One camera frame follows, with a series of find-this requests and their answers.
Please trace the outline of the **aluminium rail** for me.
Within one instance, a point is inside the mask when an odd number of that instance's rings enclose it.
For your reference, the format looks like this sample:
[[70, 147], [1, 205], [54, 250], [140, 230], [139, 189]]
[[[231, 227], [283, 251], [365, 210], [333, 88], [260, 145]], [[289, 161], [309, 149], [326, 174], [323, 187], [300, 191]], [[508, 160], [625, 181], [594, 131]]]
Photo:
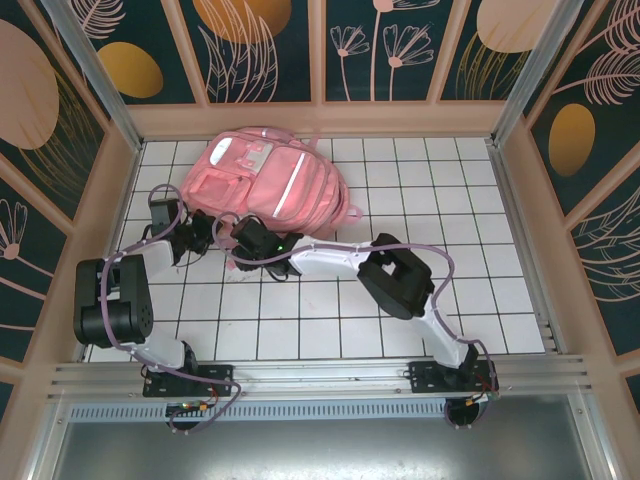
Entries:
[[[589, 391], [593, 382], [577, 355], [506, 355], [493, 359], [503, 397]], [[407, 397], [409, 360], [241, 361], [234, 380], [243, 399], [319, 400]], [[57, 365], [45, 389], [50, 400], [141, 401], [141, 367], [134, 363]]]

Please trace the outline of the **grey metal sheet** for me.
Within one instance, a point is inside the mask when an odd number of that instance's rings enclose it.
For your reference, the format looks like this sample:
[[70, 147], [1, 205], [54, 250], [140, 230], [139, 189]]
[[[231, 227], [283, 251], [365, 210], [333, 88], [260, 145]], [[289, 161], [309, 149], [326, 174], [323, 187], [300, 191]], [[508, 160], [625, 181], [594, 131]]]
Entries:
[[437, 416], [267, 420], [190, 436], [159, 422], [45, 416], [18, 480], [628, 480], [589, 395], [516, 396], [470, 428]]

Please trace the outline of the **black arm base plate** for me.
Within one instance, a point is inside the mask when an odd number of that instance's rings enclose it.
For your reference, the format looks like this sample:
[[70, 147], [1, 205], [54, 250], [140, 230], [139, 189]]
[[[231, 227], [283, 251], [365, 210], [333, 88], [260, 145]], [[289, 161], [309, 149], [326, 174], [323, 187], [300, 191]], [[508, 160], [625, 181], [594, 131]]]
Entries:
[[200, 365], [193, 375], [205, 378], [206, 382], [145, 369], [142, 395], [145, 398], [209, 398], [214, 396], [215, 391], [219, 397], [231, 396], [231, 365]]
[[497, 377], [491, 376], [486, 360], [459, 369], [445, 367], [435, 361], [414, 361], [407, 365], [404, 376], [413, 393], [462, 392], [471, 395], [499, 390]]

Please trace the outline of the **aluminium corner post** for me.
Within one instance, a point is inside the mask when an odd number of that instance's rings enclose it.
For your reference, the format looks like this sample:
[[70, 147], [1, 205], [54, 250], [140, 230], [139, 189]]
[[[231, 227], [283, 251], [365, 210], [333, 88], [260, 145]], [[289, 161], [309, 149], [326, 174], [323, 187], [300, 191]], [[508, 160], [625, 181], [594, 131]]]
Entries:
[[141, 150], [141, 140], [133, 119], [129, 114], [120, 93], [115, 88], [107, 71], [102, 65], [89, 38], [83, 32], [72, 7], [66, 0], [41, 0], [53, 24], [82, 67], [88, 81], [94, 87], [111, 119], [123, 134], [127, 144], [135, 153]]
[[557, 0], [493, 127], [488, 143], [492, 149], [499, 150], [508, 139], [575, 23], [583, 3], [584, 0]]

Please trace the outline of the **beige enclosure frame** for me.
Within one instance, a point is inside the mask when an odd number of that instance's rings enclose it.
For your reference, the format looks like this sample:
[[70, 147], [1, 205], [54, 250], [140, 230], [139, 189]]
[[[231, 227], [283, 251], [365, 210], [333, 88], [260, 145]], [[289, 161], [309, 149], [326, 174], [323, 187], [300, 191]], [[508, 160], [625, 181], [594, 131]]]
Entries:
[[[427, 97], [422, 101], [329, 102], [325, 99], [326, 0], [308, 0], [311, 100], [307, 103], [211, 104], [205, 96], [198, 64], [179, 0], [161, 0], [178, 48], [195, 102], [192, 104], [128, 105], [138, 132], [147, 138], [210, 134], [217, 129], [246, 124], [273, 124], [297, 132], [364, 133], [422, 132], [486, 133], [493, 130], [506, 99], [446, 101], [441, 98], [457, 43], [472, 0], [452, 0], [442, 46], [436, 60]], [[522, 113], [531, 131], [551, 93], [584, 43], [608, 0], [584, 0], [581, 12], [536, 87]], [[557, 203], [557, 218], [566, 228], [575, 227], [588, 211], [604, 202], [627, 163], [640, 166], [640, 142], [578, 203], [564, 214], [549, 179], [547, 187], [526, 182], [529, 219], [538, 237], [551, 234], [550, 217], [542, 212], [544, 201]]]

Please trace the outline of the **dark floral wall panel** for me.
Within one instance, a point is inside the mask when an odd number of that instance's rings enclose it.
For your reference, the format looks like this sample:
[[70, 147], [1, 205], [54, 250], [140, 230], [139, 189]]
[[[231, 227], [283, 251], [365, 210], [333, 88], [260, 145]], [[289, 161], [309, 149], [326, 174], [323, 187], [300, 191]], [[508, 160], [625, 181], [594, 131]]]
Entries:
[[311, 100], [308, 0], [179, 0], [211, 104]]
[[640, 0], [608, 0], [531, 128], [568, 214], [640, 142]]
[[555, 0], [472, 0], [441, 98], [506, 99], [554, 5]]
[[612, 194], [571, 236], [615, 354], [640, 349], [640, 187]]
[[125, 104], [195, 102], [161, 0], [115, 0], [90, 40]]
[[0, 160], [0, 357], [23, 363], [67, 236]]
[[18, 0], [0, 0], [0, 155], [72, 219], [104, 136]]
[[452, 0], [326, 0], [325, 99], [422, 101]]

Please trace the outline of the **pink student backpack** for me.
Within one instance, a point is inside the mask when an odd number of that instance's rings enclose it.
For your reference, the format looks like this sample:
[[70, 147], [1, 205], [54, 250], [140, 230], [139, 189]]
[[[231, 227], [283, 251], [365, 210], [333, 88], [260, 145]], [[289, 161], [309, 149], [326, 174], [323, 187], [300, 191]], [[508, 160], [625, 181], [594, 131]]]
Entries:
[[247, 127], [218, 135], [180, 187], [191, 210], [219, 219], [220, 243], [232, 249], [233, 226], [256, 216], [278, 235], [299, 233], [332, 241], [340, 227], [357, 221], [340, 171], [293, 134]]

